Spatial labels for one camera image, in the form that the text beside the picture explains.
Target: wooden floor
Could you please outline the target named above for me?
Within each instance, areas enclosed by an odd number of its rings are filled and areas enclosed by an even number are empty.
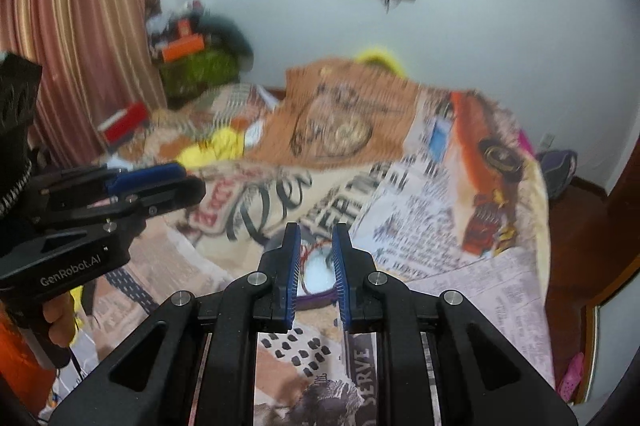
[[[640,253],[640,205],[607,208],[598,195],[569,186],[550,209],[551,280],[546,298],[558,382],[584,351],[582,308]]]

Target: striped curtain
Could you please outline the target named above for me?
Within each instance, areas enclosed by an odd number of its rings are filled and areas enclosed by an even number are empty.
[[[142,101],[165,107],[146,44],[147,0],[0,0],[0,49],[43,66],[30,141],[60,166],[104,151],[95,128]]]

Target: metal screw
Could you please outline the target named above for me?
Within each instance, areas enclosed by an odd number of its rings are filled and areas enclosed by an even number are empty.
[[[374,271],[373,273],[370,273],[369,276],[367,276],[367,279],[369,279],[369,281],[373,285],[384,285],[388,280],[388,277],[385,275],[385,273]]]
[[[449,305],[460,305],[462,303],[463,297],[458,291],[447,291],[444,294],[444,301],[446,301]]]
[[[260,271],[255,271],[246,277],[247,282],[251,285],[262,285],[267,281],[267,275],[265,273],[261,273]]]
[[[188,291],[178,291],[171,295],[171,303],[176,307],[187,305],[191,301],[191,294]]]

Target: yellow cloth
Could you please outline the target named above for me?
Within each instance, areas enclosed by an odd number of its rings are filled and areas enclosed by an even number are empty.
[[[196,169],[212,162],[236,159],[243,154],[244,132],[225,127],[216,130],[206,141],[188,146],[175,160],[186,169]]]

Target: pile of clutter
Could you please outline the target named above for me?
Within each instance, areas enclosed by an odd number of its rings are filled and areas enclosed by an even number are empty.
[[[199,0],[153,16],[146,32],[171,109],[208,88],[237,82],[239,72],[253,66],[254,51],[238,26],[206,10]]]
[[[109,149],[102,162],[135,169],[178,161],[196,169],[237,159],[257,145],[277,104],[263,87],[231,84],[208,89],[180,111],[121,111],[100,126]]]

